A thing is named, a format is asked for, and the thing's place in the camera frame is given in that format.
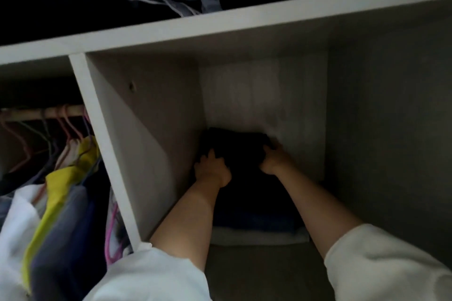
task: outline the wardrobe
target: wardrobe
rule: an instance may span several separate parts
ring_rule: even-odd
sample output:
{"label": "wardrobe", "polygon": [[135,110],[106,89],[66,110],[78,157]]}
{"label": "wardrobe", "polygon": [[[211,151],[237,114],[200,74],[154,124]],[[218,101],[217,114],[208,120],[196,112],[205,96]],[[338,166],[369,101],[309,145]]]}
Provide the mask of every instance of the wardrobe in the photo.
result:
{"label": "wardrobe", "polygon": [[[8,45],[0,90],[1,108],[84,103],[134,251],[222,127],[277,137],[365,221],[452,267],[452,0],[289,0]],[[0,143],[4,173],[21,151]],[[334,299],[311,243],[213,246],[206,276],[213,300]]]}

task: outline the white sleeve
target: white sleeve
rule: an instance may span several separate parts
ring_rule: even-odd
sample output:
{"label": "white sleeve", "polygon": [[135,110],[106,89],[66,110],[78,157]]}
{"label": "white sleeve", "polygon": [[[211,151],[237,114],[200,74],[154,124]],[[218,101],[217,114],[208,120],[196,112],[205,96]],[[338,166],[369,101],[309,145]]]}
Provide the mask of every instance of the white sleeve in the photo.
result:
{"label": "white sleeve", "polygon": [[84,301],[207,301],[204,273],[188,259],[151,248],[111,265]]}
{"label": "white sleeve", "polygon": [[421,249],[364,224],[325,257],[337,301],[452,300],[452,273]]}

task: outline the yellow garment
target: yellow garment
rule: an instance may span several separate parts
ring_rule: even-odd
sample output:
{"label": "yellow garment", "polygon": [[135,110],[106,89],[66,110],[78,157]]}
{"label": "yellow garment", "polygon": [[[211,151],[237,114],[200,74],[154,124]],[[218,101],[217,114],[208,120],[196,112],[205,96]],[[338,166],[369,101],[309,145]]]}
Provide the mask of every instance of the yellow garment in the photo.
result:
{"label": "yellow garment", "polygon": [[80,143],[79,155],[88,149],[89,151],[80,157],[76,166],[59,169],[46,176],[48,195],[46,212],[42,216],[22,261],[22,279],[24,286],[28,290],[30,290],[29,276],[31,262],[63,209],[71,186],[79,184],[99,158],[97,142],[94,136],[91,138],[93,141],[91,149],[89,137],[84,138]]}

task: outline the clothes rod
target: clothes rod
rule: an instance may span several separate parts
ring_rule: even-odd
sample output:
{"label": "clothes rod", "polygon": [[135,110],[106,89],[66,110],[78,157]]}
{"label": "clothes rod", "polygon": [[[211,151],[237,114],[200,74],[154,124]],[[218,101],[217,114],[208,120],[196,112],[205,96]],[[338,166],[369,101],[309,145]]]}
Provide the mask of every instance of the clothes rod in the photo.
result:
{"label": "clothes rod", "polygon": [[[44,111],[45,119],[56,119],[58,115],[60,118],[63,118],[63,107],[48,107]],[[71,105],[65,107],[67,111],[68,117],[78,117],[83,116],[83,111],[85,109],[84,105]],[[2,117],[6,122],[21,122],[27,120],[40,120],[42,118],[41,111],[42,109],[32,109],[32,110],[15,110],[15,109],[6,109],[2,110]]]}

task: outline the screw hole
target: screw hole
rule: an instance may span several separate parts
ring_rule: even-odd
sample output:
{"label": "screw hole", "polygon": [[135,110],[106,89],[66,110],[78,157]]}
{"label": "screw hole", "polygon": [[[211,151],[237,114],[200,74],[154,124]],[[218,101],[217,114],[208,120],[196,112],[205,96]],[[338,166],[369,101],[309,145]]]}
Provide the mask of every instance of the screw hole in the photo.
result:
{"label": "screw hole", "polygon": [[130,83],[129,83],[129,90],[132,93],[135,93],[137,91],[137,86],[135,86],[135,82],[130,81]]}

